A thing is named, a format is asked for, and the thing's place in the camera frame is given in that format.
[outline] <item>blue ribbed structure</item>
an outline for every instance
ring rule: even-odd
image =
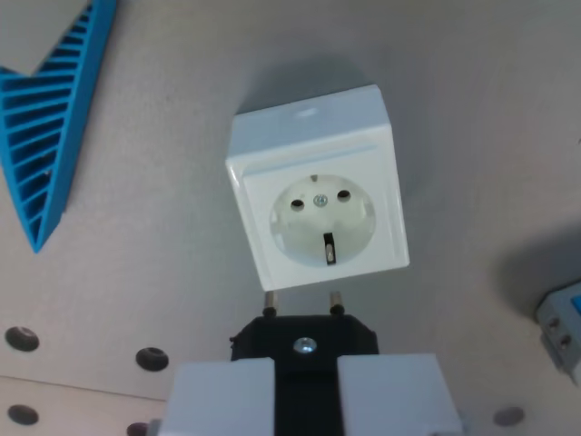
[[[0,68],[0,157],[38,252],[66,206],[116,0],[94,0],[33,77]]]

